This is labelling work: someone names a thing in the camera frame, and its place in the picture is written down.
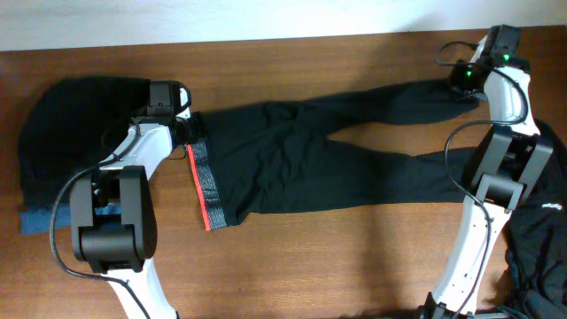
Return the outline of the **black leggings red-grey waistband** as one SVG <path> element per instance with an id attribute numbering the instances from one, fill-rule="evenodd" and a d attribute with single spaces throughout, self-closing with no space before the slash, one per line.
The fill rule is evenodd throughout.
<path id="1" fill-rule="evenodd" d="M 269 101 L 195 113 L 188 147 L 204 224 L 217 230 L 251 213 L 459 202 L 453 185 L 471 149 L 417 156 L 334 141 L 354 125 L 432 124 L 478 106 L 443 80 L 409 82 L 304 101 Z"/>

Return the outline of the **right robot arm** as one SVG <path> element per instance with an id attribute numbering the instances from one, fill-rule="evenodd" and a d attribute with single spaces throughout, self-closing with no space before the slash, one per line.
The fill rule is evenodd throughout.
<path id="1" fill-rule="evenodd" d="M 454 185 L 463 192 L 462 221 L 448 264 L 418 318 L 478 317 L 478 288 L 495 241 L 529 197 L 553 151 L 532 117 L 531 68 L 517 56 L 521 30 L 493 26 L 451 67 L 450 87 L 489 104 L 489 130 Z"/>

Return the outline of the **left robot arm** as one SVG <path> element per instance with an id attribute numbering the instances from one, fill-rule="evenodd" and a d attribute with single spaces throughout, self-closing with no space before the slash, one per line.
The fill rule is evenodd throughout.
<path id="1" fill-rule="evenodd" d="M 178 316 L 155 269 L 158 228 L 149 181 L 177 147 L 197 137 L 190 104 L 184 84 L 151 82 L 125 139 L 67 185 L 74 256 L 89 265 L 88 279 L 113 288 L 129 318 Z"/>

